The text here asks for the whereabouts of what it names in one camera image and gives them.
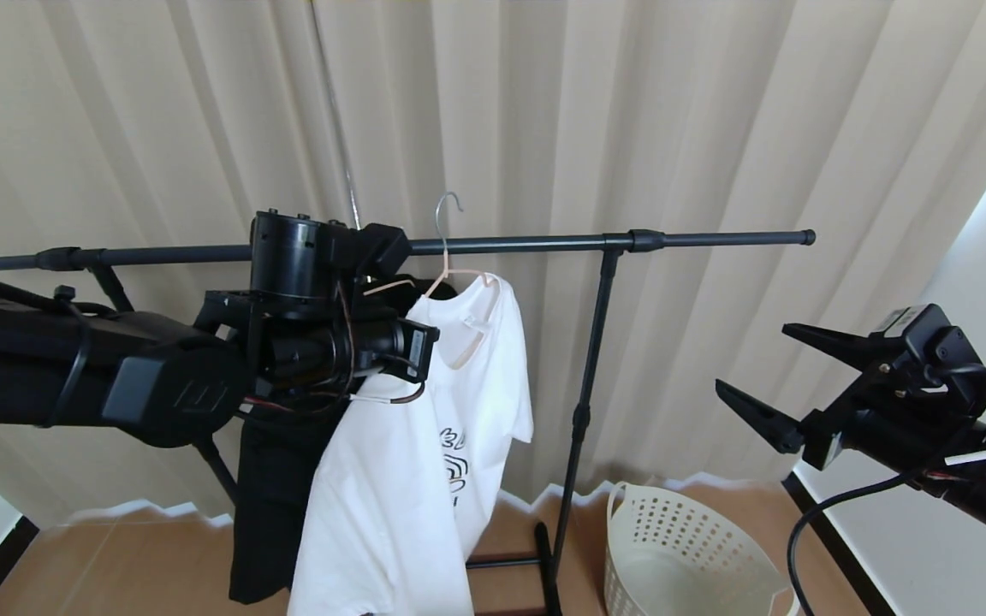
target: white t-shirt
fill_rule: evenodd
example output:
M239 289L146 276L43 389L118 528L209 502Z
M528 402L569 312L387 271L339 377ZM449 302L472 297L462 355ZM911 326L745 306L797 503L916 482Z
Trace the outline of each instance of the white t-shirt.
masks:
M425 393L357 400L325 449L306 506L289 616L470 615L466 557L490 521L513 438L532 438L520 306L486 274L407 318L441 330ZM387 375L361 397L417 386Z

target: hanging clothes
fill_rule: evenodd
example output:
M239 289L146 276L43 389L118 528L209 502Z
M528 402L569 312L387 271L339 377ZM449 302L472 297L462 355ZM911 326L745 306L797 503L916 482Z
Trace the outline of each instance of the hanging clothes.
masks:
M532 438L520 306L489 274L407 318L441 330L425 393L373 375L326 448L289 616L470 615L466 557L490 521L513 438Z
M404 315L431 281L401 274L383 283L399 280L414 284L386 289L378 297ZM446 284L433 292L437 299L455 295ZM242 426L231 601L257 603L291 588L314 469L346 406L341 401L329 413L309 416L257 406L252 421Z

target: laundry basket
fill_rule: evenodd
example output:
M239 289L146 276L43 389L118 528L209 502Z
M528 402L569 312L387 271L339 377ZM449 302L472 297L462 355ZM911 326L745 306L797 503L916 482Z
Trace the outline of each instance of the laundry basket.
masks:
M630 483L607 498L604 573L609 616L767 616L789 589L739 526L687 496ZM794 597L789 616L797 612Z

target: black garment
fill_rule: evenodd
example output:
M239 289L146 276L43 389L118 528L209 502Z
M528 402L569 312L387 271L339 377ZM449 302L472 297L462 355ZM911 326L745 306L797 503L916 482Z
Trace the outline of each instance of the black garment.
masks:
M399 315L406 315L431 281L409 275L395 280L402 278L415 286L399 285L377 295ZM442 283L431 297L455 295L450 285ZM359 382L353 384L355 389ZM291 588L314 469L347 407L347 401L340 401L328 411L294 416L255 406L242 426L235 556L230 568L232 601L257 603L279 589Z

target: curtain fold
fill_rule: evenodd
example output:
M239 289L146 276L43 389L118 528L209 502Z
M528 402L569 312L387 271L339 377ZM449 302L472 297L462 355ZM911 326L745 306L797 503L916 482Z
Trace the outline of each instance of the curtain fold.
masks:
M830 401L852 374L779 327L864 331L914 300L985 187L986 1L0 4L0 254L244 242L270 207L352 223L351 190L361 222L411 238L435 237L445 190L454 237L816 229L620 260L582 491L781 476L794 459L713 379L798 416ZM529 499L563 479L599 258L454 260L520 297L536 433L505 487ZM121 276L188 321L248 270ZM103 299L81 273L0 280ZM239 428L217 436L231 465ZM229 508L192 449L109 429L0 426L0 494L45 525L137 498Z

